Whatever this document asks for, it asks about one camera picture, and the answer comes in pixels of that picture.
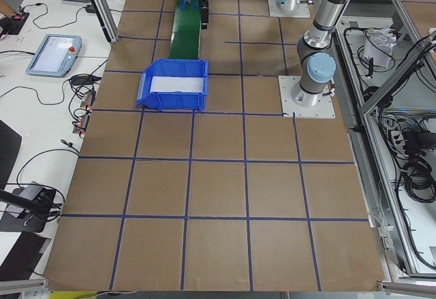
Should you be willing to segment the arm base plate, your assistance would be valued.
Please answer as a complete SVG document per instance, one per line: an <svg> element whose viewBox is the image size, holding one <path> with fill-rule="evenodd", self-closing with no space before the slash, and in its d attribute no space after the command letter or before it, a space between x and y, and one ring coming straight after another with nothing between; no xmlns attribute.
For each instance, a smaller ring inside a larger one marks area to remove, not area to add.
<svg viewBox="0 0 436 299"><path fill-rule="evenodd" d="M311 0L268 0L269 16L286 18L309 18Z"/></svg>
<svg viewBox="0 0 436 299"><path fill-rule="evenodd" d="M334 119L334 107L328 86L319 94L305 93L300 76L279 76L282 115L296 119Z"/></svg>

